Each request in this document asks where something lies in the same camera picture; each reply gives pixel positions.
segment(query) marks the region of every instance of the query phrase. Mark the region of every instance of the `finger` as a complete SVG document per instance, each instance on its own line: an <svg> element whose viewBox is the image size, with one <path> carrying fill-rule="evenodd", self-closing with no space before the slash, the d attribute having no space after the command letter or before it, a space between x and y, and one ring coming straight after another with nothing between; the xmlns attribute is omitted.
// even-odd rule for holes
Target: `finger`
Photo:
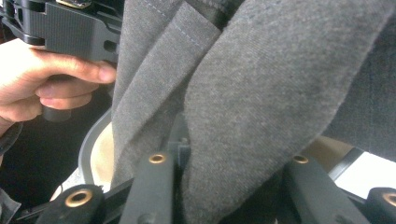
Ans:
<svg viewBox="0 0 396 224"><path fill-rule="evenodd" d="M65 54L33 49L41 58L41 78L67 74L90 82L111 83L116 79L116 69L104 62L90 62Z"/></svg>
<svg viewBox="0 0 396 224"><path fill-rule="evenodd" d="M40 114L41 104L37 96L0 106L0 117L11 122L34 119Z"/></svg>
<svg viewBox="0 0 396 224"><path fill-rule="evenodd" d="M71 98L85 95L99 88L99 84L78 78L66 80L48 80L40 86L35 94L40 98Z"/></svg>
<svg viewBox="0 0 396 224"><path fill-rule="evenodd" d="M51 107L54 109L65 110L81 107L90 102L92 95L90 93L80 95L76 97L70 97L65 99L59 98L40 98L42 105Z"/></svg>

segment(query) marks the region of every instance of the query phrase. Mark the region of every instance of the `brass grommet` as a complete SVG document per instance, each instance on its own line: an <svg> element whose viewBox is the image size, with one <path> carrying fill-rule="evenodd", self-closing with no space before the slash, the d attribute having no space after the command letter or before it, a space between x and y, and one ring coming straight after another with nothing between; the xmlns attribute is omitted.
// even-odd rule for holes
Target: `brass grommet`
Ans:
<svg viewBox="0 0 396 224"><path fill-rule="evenodd" d="M300 164L306 164L309 162L309 159L304 156L294 156L293 159Z"/></svg>
<svg viewBox="0 0 396 224"><path fill-rule="evenodd" d="M384 198L387 203L396 207L396 193L383 193L382 198Z"/></svg>
<svg viewBox="0 0 396 224"><path fill-rule="evenodd" d="M158 163L164 162L166 160L166 158L162 154L156 154L156 155L150 156L148 160L151 163L158 164Z"/></svg>
<svg viewBox="0 0 396 224"><path fill-rule="evenodd" d="M90 201L92 191L90 189L79 189L70 194L64 203L67 207L79 207Z"/></svg>

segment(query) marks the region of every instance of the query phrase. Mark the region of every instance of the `hand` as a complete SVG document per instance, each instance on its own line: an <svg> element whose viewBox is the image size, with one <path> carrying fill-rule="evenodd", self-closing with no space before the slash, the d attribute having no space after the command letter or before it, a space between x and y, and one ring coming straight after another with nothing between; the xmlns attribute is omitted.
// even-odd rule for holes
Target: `hand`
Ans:
<svg viewBox="0 0 396 224"><path fill-rule="evenodd" d="M14 122L41 114L41 104L55 109L85 105L98 83L116 78L107 63L29 49L19 39L0 45L0 73L0 135ZM58 74L76 78L48 80Z"/></svg>

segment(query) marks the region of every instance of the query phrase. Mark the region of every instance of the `camera rig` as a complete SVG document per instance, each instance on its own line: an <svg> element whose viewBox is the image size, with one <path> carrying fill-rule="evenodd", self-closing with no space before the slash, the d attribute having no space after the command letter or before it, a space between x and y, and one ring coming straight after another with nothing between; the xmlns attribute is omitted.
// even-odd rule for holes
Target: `camera rig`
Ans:
<svg viewBox="0 0 396 224"><path fill-rule="evenodd" d="M123 1L1 0L2 23L26 44L116 63Z"/></svg>

